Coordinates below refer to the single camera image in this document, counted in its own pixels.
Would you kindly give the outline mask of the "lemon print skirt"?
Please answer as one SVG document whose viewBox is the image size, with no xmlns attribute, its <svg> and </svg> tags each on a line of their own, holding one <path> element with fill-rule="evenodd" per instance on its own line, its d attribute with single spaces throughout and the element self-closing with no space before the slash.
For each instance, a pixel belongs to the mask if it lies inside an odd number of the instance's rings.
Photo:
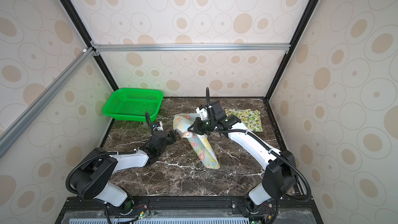
<svg viewBox="0 0 398 224">
<path fill-rule="evenodd" d="M 262 132 L 261 114 L 258 110 L 235 110 L 226 109 L 227 116 L 234 115 L 238 117 L 242 123 L 252 132 Z"/>
</svg>

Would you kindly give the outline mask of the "pastel floral skirt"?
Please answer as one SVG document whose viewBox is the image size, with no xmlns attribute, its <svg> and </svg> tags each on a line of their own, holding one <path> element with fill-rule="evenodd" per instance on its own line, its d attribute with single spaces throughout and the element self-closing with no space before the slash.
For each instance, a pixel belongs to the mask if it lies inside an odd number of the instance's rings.
<svg viewBox="0 0 398 224">
<path fill-rule="evenodd" d="M 219 169 L 220 164 L 207 139 L 207 135 L 198 135 L 188 131 L 188 128 L 194 124 L 194 121 L 198 116 L 198 114 L 194 113 L 175 115 L 173 120 L 173 129 L 176 130 L 182 139 L 188 140 L 204 167 L 208 169 Z"/>
</svg>

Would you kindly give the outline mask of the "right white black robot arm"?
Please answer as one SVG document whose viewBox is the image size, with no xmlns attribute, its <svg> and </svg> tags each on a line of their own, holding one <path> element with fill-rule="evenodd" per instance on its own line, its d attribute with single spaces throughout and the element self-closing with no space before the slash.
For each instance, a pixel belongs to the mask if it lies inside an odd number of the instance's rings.
<svg viewBox="0 0 398 224">
<path fill-rule="evenodd" d="M 196 112 L 198 116 L 189 132 L 202 135 L 215 131 L 224 135 L 251 154 L 263 168 L 262 183 L 247 195 L 249 203 L 258 206 L 270 199 L 277 200 L 297 183 L 294 156 L 264 142 L 235 115 L 228 116 L 219 101 L 201 105 Z"/>
</svg>

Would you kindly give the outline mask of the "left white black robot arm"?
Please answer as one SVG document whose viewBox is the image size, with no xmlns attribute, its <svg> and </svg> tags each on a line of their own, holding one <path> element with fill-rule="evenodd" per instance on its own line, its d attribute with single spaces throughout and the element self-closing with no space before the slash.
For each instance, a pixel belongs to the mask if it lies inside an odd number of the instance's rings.
<svg viewBox="0 0 398 224">
<path fill-rule="evenodd" d="M 65 186 L 69 192 L 86 200 L 97 199 L 121 207 L 127 203 L 129 194 L 109 182 L 112 175 L 126 169 L 151 166 L 176 141 L 175 131 L 156 130 L 144 146 L 133 151 L 95 148 L 71 170 Z"/>
</svg>

